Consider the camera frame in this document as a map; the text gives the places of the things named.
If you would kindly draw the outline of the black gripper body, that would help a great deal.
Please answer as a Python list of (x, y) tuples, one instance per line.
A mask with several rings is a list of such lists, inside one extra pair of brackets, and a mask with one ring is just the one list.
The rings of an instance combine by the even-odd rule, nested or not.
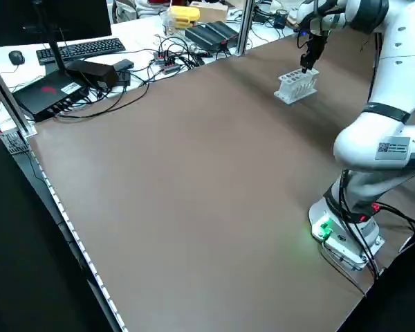
[(312, 57), (320, 57), (327, 43), (328, 32), (324, 31), (320, 35), (309, 33), (309, 39), (306, 43), (307, 53)]

